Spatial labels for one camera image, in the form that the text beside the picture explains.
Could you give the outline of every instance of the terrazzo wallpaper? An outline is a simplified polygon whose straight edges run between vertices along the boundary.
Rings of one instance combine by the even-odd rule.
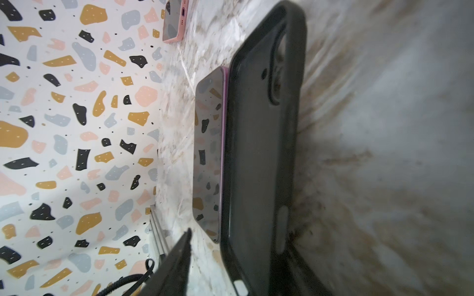
[[[164,0],[0,9],[0,295],[95,295],[151,249]]]

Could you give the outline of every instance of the phone case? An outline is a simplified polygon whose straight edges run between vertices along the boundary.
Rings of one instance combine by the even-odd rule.
[[[196,86],[192,213],[213,242],[221,226],[222,165],[228,69],[218,67]]]
[[[305,48],[304,13],[282,1],[229,68],[220,250],[234,288],[242,280],[249,295],[287,295],[284,251]]]
[[[163,42],[181,41],[186,28],[189,0],[168,0],[164,10]]]

